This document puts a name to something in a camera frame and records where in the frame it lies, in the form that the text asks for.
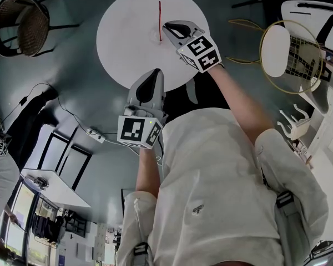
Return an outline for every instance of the red straw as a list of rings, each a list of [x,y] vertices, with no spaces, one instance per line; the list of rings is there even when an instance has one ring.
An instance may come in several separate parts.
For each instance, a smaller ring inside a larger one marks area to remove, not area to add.
[[[162,3],[159,1],[159,41],[162,41]]]

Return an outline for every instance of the wicker chair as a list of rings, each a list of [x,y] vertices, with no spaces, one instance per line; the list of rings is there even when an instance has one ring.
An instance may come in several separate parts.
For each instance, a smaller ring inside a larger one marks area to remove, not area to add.
[[[29,57],[40,56],[52,52],[54,49],[39,52],[44,46],[48,33],[53,29],[75,28],[74,25],[60,25],[52,27],[49,25],[49,12],[41,2],[46,0],[4,0],[0,4],[0,29],[15,27],[15,37],[1,40],[0,55],[13,57],[24,54]],[[18,48],[12,49],[5,44],[17,39]]]

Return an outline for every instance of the floor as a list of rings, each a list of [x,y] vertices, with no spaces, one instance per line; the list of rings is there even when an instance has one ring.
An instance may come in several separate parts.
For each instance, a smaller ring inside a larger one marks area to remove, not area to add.
[[[96,32],[106,9],[115,0],[50,0],[45,4],[51,25],[80,23],[76,29],[51,32],[45,49],[54,52],[36,58],[0,57],[0,115],[5,117],[31,88],[49,82],[59,91],[60,101],[79,116],[85,127],[116,132],[128,90],[116,83],[102,67],[96,50]],[[247,0],[194,0],[204,12],[213,39],[224,56],[258,59],[260,32],[239,28],[228,19],[251,19],[266,27],[261,4],[231,9],[231,5]],[[258,65],[239,65],[226,61],[225,66],[237,82],[262,103],[274,121],[282,119],[278,112],[294,112],[293,103],[306,109],[299,96],[287,95],[273,88]],[[45,91],[37,86],[29,98]],[[49,104],[60,124],[57,131],[69,137],[76,121],[63,111],[57,101]],[[18,108],[7,119],[9,127],[19,114]],[[44,145],[52,129],[45,127],[27,167],[37,168]],[[111,226],[122,223],[121,188],[134,188],[138,157],[129,149],[109,143],[100,144],[79,129],[74,143],[93,154],[77,186],[76,192],[91,205],[78,209],[83,216]]]

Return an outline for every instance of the black trousers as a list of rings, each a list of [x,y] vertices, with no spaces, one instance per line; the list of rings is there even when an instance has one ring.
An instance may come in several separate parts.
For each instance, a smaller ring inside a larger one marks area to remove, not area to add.
[[[209,73],[197,73],[194,77],[195,92],[198,104],[193,103],[186,91],[186,85],[182,85],[172,91],[166,92],[163,110],[169,117],[166,123],[184,115],[190,111],[204,108],[229,109],[216,82]]]
[[[20,172],[26,165],[36,146],[39,132],[44,125],[40,115],[46,101],[41,96],[33,98],[15,119],[7,134],[12,137],[8,152],[17,164]]]

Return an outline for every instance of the white stool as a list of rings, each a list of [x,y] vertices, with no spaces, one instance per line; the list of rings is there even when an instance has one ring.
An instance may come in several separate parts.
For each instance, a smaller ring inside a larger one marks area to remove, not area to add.
[[[299,109],[296,104],[294,104],[294,108],[305,115],[305,118],[297,120],[294,116],[291,115],[290,119],[282,110],[280,110],[280,113],[287,119],[287,121],[291,125],[291,131],[288,133],[287,129],[285,128],[284,124],[281,122],[277,122],[278,125],[281,126],[284,134],[286,135],[287,138],[290,138],[290,140],[296,140],[300,138],[301,136],[305,135],[310,127],[310,118],[309,115],[303,111],[302,109]]]

